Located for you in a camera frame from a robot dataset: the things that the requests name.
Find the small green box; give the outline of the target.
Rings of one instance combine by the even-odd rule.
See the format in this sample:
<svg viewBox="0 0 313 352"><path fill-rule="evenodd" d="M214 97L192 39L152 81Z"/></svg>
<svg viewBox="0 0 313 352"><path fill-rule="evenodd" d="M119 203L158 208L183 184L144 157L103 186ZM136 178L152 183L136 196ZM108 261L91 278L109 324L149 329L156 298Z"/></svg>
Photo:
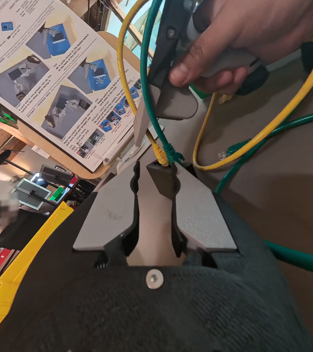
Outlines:
<svg viewBox="0 0 313 352"><path fill-rule="evenodd" d="M58 187L57 190L49 198L49 200L57 202L64 195L64 193L65 193L65 189L62 187Z"/></svg>

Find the black network switch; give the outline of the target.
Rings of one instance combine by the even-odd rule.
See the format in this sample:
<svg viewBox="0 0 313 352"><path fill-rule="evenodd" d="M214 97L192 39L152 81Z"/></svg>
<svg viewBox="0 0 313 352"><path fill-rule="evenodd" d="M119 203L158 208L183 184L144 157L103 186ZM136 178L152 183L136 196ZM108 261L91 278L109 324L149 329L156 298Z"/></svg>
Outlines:
<svg viewBox="0 0 313 352"><path fill-rule="evenodd" d="M193 164L183 163L182 167L185 171L181 171L178 167L174 169L170 165L162 166L158 161L146 167L159 193L172 200L173 205L176 204L178 194L181 201L202 198L203 189L198 184Z"/></svg>

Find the black floor lamp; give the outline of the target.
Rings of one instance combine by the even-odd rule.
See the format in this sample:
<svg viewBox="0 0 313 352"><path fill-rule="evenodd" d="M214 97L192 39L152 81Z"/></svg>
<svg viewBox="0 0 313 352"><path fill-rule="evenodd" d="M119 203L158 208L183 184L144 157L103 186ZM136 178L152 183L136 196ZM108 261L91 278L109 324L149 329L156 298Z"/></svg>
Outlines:
<svg viewBox="0 0 313 352"><path fill-rule="evenodd" d="M12 165L14 166L15 168L17 169L20 169L22 171L24 171L26 174L29 174L31 176L34 176L35 174L32 173L31 171L29 170L26 170L25 168L23 168L22 166L20 165L17 165L15 163L13 163L12 161L9 161L9 157L11 156L11 153L12 153L12 150L4 150L2 153L0 153L0 165L2 164L9 164L9 165Z"/></svg>

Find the white display stand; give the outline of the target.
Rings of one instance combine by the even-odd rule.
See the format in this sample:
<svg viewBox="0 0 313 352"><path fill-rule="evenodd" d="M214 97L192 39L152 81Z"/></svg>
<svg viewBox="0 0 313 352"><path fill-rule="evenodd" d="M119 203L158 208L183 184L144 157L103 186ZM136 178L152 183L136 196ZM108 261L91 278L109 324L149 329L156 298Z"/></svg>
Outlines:
<svg viewBox="0 0 313 352"><path fill-rule="evenodd" d="M123 138L103 157L102 165L111 167L117 162L117 173L125 169L133 161L138 160L151 147L148 137L144 136L141 146L135 145L133 128L130 128Z"/></svg>

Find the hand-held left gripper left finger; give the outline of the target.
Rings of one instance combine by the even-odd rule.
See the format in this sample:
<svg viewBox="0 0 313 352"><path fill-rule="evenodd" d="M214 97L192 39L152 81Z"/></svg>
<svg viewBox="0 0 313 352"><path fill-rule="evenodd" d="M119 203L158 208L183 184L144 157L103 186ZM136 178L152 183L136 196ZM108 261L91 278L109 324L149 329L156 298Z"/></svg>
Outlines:
<svg viewBox="0 0 313 352"><path fill-rule="evenodd" d="M74 250L103 251L117 240L124 255L130 256L139 239L139 178L140 162L135 161L97 191Z"/></svg>

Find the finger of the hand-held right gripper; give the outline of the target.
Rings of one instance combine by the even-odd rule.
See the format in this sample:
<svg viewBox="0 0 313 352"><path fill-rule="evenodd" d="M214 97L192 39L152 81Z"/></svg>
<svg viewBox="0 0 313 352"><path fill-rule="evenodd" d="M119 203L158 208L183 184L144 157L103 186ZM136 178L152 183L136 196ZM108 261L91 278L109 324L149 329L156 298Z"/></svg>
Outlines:
<svg viewBox="0 0 313 352"><path fill-rule="evenodd" d="M149 85L151 100L153 102L153 107L156 107L158 99L160 97L160 89L156 86ZM145 107L145 102L143 96L141 97L138 107L137 113L133 122L133 132L134 132L134 140L135 146L141 147L146 130L150 124L150 118L148 112Z"/></svg>
<svg viewBox="0 0 313 352"><path fill-rule="evenodd" d="M198 110L198 100L189 87L174 87L164 81L155 107L157 118L184 120L192 118Z"/></svg>

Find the person's right hand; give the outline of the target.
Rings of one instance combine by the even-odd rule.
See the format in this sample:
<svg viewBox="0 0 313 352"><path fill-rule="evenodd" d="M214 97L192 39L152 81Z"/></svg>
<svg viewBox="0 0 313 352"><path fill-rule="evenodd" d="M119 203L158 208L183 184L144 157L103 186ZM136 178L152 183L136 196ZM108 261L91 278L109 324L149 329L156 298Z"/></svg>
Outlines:
<svg viewBox="0 0 313 352"><path fill-rule="evenodd" d="M228 47L243 49L270 64L313 38L313 0L202 1L193 15L198 39L169 73L173 86L190 83L211 94L234 94L248 75L239 67L200 77Z"/></svg>

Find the printed instruction sheet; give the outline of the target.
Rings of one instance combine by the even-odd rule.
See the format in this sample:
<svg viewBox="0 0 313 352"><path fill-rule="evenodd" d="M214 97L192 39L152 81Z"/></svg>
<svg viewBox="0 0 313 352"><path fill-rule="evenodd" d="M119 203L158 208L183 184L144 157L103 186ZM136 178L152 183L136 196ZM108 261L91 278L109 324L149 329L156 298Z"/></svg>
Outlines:
<svg viewBox="0 0 313 352"><path fill-rule="evenodd" d="M116 50L61 1L0 1L0 104L91 173L133 132Z"/></svg>

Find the yellow plastic bin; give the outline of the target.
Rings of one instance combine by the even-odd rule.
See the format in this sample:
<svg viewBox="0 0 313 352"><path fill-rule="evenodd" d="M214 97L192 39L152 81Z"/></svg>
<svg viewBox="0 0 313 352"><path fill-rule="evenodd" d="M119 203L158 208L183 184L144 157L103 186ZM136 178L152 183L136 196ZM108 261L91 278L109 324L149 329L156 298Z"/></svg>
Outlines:
<svg viewBox="0 0 313 352"><path fill-rule="evenodd" d="M19 286L33 259L45 241L66 218L73 208L61 203L48 220L38 229L17 257L0 275L0 324L9 313Z"/></svg>

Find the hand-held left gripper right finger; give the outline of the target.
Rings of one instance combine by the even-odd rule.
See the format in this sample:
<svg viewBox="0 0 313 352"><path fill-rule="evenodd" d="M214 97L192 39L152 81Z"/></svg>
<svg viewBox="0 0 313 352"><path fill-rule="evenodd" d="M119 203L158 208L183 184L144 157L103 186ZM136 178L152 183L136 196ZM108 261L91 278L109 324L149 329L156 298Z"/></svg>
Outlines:
<svg viewBox="0 0 313 352"><path fill-rule="evenodd" d="M235 252L238 247L212 191L179 164L172 165L172 245L188 250Z"/></svg>

